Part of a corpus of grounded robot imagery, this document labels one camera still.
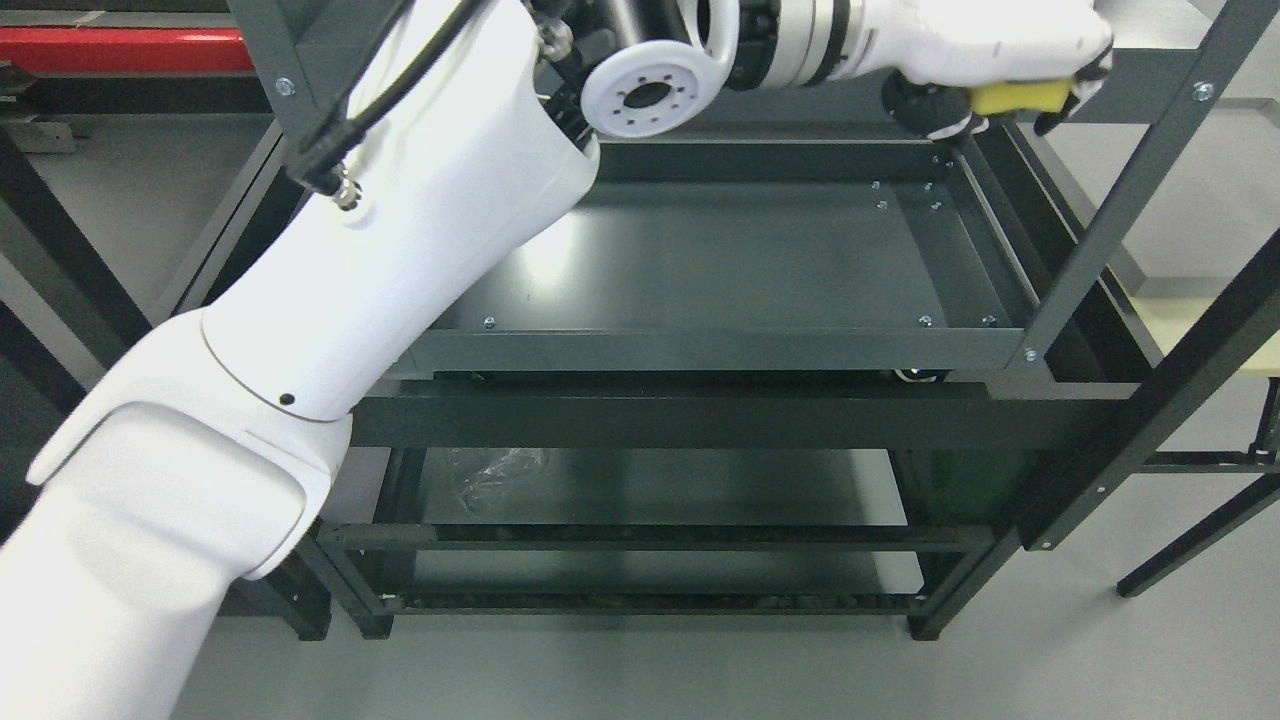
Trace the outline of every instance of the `bolt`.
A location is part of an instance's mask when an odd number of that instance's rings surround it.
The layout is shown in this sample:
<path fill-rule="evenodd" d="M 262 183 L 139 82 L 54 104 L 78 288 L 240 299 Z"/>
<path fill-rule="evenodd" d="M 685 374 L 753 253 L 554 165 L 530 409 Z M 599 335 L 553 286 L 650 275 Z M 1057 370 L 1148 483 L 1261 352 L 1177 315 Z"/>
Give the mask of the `bolt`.
<path fill-rule="evenodd" d="M 539 22 L 538 40 L 543 58 L 553 63 L 568 58 L 573 51 L 573 31 L 559 18 L 544 18 Z"/>
<path fill-rule="evenodd" d="M 1192 88 L 1192 97 L 1194 97 L 1197 102 L 1208 102 L 1213 99 L 1216 92 L 1217 88 L 1213 87 L 1212 82 L 1197 82 Z"/>

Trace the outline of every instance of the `metal cylinder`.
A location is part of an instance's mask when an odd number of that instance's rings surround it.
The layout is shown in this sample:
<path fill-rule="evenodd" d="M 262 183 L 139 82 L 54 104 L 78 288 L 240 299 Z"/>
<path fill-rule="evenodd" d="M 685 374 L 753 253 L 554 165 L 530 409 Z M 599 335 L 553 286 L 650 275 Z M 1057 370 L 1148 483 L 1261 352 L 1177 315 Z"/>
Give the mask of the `metal cylinder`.
<path fill-rule="evenodd" d="M 613 31 L 618 49 L 648 40 L 689 42 L 676 0 L 598 0 L 599 23 Z"/>

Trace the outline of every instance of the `screw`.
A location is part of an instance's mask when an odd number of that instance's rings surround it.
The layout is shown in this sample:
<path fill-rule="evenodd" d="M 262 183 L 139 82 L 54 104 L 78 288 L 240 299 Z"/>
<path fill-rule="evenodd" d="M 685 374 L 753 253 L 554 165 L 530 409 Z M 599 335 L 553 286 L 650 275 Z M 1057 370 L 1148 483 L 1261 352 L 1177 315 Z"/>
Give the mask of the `screw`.
<path fill-rule="evenodd" d="M 1197 102 L 1208 102 L 1213 99 L 1216 92 L 1217 88 L 1213 87 L 1212 82 L 1197 82 L 1192 88 L 1192 97 L 1194 97 Z"/>

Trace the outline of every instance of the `black cable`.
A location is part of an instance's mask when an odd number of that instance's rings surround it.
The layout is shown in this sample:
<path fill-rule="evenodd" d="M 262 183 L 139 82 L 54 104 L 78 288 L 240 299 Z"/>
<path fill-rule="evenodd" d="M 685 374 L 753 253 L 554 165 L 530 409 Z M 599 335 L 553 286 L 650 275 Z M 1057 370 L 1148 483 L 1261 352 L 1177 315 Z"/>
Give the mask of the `black cable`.
<path fill-rule="evenodd" d="M 303 138 L 296 152 L 291 152 L 291 159 L 287 163 L 289 177 L 303 187 L 321 195 L 337 193 L 342 184 L 342 176 L 335 168 L 346 158 L 347 152 L 364 142 L 365 133 L 378 120 L 387 117 L 387 113 L 399 104 L 419 81 L 431 70 L 445 50 L 462 33 L 467 23 L 479 15 L 480 9 L 488 1 L 462 0 L 458 3 L 435 35 L 431 36 L 431 40 L 422 46 L 422 50 L 404 68 L 404 72 L 355 118 L 343 118 L 342 115 L 346 115 L 347 111 L 346 102 L 342 100 L 335 102 L 316 131 Z"/>

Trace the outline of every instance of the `white flange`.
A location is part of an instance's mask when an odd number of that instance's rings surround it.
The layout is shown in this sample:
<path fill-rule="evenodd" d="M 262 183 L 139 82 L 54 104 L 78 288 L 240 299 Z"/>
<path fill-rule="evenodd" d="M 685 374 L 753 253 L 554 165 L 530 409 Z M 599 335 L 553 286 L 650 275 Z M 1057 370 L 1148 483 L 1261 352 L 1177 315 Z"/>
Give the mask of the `white flange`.
<path fill-rule="evenodd" d="M 649 40 L 614 53 L 591 70 L 582 88 L 582 114 L 595 129 L 614 137 L 659 135 L 716 99 L 737 53 L 737 3 L 710 0 L 705 46 L 698 35 L 696 3 L 682 1 L 680 8 L 692 45 Z M 649 97 L 632 96 L 645 86 L 653 86 Z"/>

